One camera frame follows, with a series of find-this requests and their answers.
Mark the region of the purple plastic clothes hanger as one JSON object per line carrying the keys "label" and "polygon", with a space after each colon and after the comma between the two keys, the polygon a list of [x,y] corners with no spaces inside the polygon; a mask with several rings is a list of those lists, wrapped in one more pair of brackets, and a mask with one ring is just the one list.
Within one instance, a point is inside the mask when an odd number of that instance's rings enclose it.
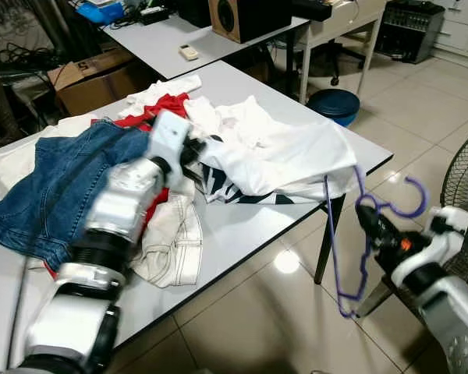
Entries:
{"label": "purple plastic clothes hanger", "polygon": [[[358,192],[360,195],[356,198],[354,206],[356,209],[371,209],[374,214],[374,219],[383,217],[384,210],[391,211],[397,217],[405,218],[405,220],[412,221],[414,218],[422,215],[424,211],[427,210],[427,203],[429,203],[429,189],[424,186],[423,182],[419,179],[413,177],[405,177],[405,184],[413,186],[418,192],[420,197],[419,206],[416,209],[405,211],[399,209],[395,206],[394,203],[388,202],[387,200],[378,199],[373,193],[368,192],[366,188],[366,172],[359,167],[359,165],[353,165],[352,171],[354,171],[356,185],[358,185]],[[366,241],[366,245],[363,247],[363,252],[361,253],[361,259],[359,264],[360,272],[360,283],[356,292],[349,293],[347,292],[340,281],[340,270],[339,270],[339,261],[338,261],[338,243],[336,239],[336,224],[339,222],[339,219],[335,217],[334,213],[330,213],[328,217],[328,226],[327,226],[327,238],[324,239],[325,245],[330,245],[330,256],[331,256],[331,267],[333,267],[334,277],[335,277],[335,299],[338,307],[338,313],[341,317],[345,319],[355,319],[358,317],[358,311],[355,309],[348,309],[347,302],[358,302],[363,293],[366,290],[369,278],[368,271],[368,261],[371,256],[373,256],[372,245],[370,245],[369,240]]]}

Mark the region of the white T-shirt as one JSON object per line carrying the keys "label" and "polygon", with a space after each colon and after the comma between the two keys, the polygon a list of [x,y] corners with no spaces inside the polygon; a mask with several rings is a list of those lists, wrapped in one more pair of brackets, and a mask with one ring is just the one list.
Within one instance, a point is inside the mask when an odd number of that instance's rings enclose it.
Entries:
{"label": "white T-shirt", "polygon": [[200,164],[224,171],[249,196],[270,192],[324,200],[352,192],[356,153],[337,122],[309,111],[280,122],[255,96],[236,104],[192,97],[184,108],[193,134],[206,140]]}

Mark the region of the black and white striped garment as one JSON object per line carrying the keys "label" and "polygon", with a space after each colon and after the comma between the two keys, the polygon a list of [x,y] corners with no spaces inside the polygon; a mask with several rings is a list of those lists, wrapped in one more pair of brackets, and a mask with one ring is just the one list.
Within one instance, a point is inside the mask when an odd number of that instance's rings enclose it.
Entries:
{"label": "black and white striped garment", "polygon": [[209,165],[199,164],[200,184],[199,192],[206,203],[211,204],[305,204],[323,203],[323,200],[309,199],[309,197],[282,195],[270,192],[263,196],[249,196],[241,192],[233,182],[227,178],[224,171],[210,168]]}

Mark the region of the crumpled red garment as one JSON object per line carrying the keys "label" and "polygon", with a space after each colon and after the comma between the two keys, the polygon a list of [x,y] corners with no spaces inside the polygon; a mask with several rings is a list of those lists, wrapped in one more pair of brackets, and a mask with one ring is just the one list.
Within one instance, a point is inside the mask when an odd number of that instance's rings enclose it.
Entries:
{"label": "crumpled red garment", "polygon": [[[112,124],[121,129],[139,129],[139,131],[148,132],[150,135],[154,118],[159,111],[173,111],[173,113],[181,115],[181,117],[188,120],[187,111],[184,108],[184,104],[186,104],[188,99],[187,93],[180,93],[179,95],[168,95],[167,93],[159,97],[153,104],[138,104],[137,107],[124,111],[116,120],[112,120]],[[155,217],[157,210],[159,210],[160,204],[168,202],[169,193],[178,186],[177,177],[180,171],[170,171],[168,165],[159,159],[153,161],[157,161],[157,165],[160,168],[158,184],[150,189],[152,191],[151,199],[149,199],[148,203],[144,204],[144,215],[142,215],[140,221],[141,231],[145,231],[148,228],[152,218]]]}

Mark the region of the long grey table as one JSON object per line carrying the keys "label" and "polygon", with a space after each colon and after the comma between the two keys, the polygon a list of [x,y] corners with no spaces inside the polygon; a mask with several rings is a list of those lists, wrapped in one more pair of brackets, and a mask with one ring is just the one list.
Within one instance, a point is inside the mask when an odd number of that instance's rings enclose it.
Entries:
{"label": "long grey table", "polygon": [[[196,71],[202,85],[194,97],[212,104],[236,104],[255,97],[272,118],[287,125],[315,122],[315,111],[272,89],[226,62],[214,62]],[[157,288],[135,278],[121,295],[122,317],[117,343],[124,345],[145,329],[159,324],[185,303],[259,250],[285,234],[320,204],[208,204],[196,199],[196,213],[204,231],[204,252],[197,284]],[[23,338],[9,344],[10,334],[23,332],[48,295],[51,278],[44,271],[24,272],[25,259],[0,245],[0,370],[7,356],[23,356]]]}

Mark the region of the small grey table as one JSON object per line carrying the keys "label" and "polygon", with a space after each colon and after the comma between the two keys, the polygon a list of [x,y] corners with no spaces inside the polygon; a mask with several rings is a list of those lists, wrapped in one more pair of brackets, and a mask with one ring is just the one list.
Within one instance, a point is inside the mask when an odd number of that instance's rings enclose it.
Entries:
{"label": "small grey table", "polygon": [[[200,95],[211,97],[216,103],[231,104],[249,95],[255,95],[260,103],[281,108],[288,107],[288,104],[284,99],[277,99],[273,89],[233,68],[223,59],[257,45],[263,46],[265,42],[273,39],[282,39],[288,46],[297,36],[297,29],[307,21],[294,17],[288,27],[282,27],[244,44],[220,36],[210,27],[196,28],[178,16],[171,16],[166,21],[148,26],[137,24],[110,29],[106,34],[149,65],[165,81],[198,75],[205,85]],[[191,62],[184,60],[179,53],[179,47],[182,45],[190,45],[198,50],[199,59]],[[294,67],[294,57],[289,57],[288,50],[285,61],[286,72],[282,76],[279,92],[288,99],[297,101],[299,70]]]}

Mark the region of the open cardboard box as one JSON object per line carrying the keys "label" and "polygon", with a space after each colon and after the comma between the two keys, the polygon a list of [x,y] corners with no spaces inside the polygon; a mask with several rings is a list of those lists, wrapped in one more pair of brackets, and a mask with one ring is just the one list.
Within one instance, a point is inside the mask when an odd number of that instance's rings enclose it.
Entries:
{"label": "open cardboard box", "polygon": [[123,48],[46,72],[56,102],[69,115],[81,115],[147,89],[157,74]]}

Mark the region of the blue round tub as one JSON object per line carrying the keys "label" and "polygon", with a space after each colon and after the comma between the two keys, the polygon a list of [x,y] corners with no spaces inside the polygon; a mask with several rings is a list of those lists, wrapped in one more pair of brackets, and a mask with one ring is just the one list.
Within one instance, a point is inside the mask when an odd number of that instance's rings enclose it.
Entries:
{"label": "blue round tub", "polygon": [[313,93],[305,106],[342,127],[349,127],[361,110],[361,100],[349,90],[323,89]]}

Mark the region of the blue denim garment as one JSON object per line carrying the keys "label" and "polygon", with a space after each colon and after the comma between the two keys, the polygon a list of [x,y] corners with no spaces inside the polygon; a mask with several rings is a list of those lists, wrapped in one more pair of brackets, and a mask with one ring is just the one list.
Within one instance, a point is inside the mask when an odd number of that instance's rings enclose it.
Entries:
{"label": "blue denim garment", "polygon": [[34,170],[0,199],[0,245],[59,270],[114,165],[142,157],[144,129],[98,120],[78,136],[37,141]]}

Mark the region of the wooden loudspeaker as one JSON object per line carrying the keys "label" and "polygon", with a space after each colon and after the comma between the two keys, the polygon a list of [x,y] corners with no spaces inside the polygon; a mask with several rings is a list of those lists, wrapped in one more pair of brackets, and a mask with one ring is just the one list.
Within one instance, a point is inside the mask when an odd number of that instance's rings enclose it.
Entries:
{"label": "wooden loudspeaker", "polygon": [[291,0],[208,0],[212,30],[244,44],[291,23]]}

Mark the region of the black audio amplifier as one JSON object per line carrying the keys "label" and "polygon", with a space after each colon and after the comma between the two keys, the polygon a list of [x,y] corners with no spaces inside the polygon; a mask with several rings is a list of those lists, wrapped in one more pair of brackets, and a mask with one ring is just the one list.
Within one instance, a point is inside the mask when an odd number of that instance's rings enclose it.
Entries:
{"label": "black audio amplifier", "polygon": [[422,63],[436,43],[444,14],[441,5],[429,0],[388,0],[374,52],[402,63]]}

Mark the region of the white desk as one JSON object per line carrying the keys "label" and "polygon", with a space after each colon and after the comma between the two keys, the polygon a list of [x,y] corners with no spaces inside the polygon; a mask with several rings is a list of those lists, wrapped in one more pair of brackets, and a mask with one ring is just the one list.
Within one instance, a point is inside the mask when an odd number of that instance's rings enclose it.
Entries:
{"label": "white desk", "polygon": [[289,57],[293,57],[296,46],[302,46],[302,72],[298,79],[296,97],[300,104],[307,102],[307,90],[312,50],[324,43],[352,32],[365,30],[363,40],[363,67],[356,86],[355,95],[361,96],[366,86],[366,75],[374,57],[374,43],[379,36],[381,18],[388,0],[338,0],[331,5],[330,18],[323,22],[309,20],[296,30],[297,36],[288,43]]}

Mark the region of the white drawer cabinet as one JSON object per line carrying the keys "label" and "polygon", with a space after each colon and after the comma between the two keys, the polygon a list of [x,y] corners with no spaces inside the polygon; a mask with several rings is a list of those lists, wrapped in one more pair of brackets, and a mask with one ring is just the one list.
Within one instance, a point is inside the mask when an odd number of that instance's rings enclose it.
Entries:
{"label": "white drawer cabinet", "polygon": [[468,0],[431,0],[444,8],[434,57],[468,68]]}

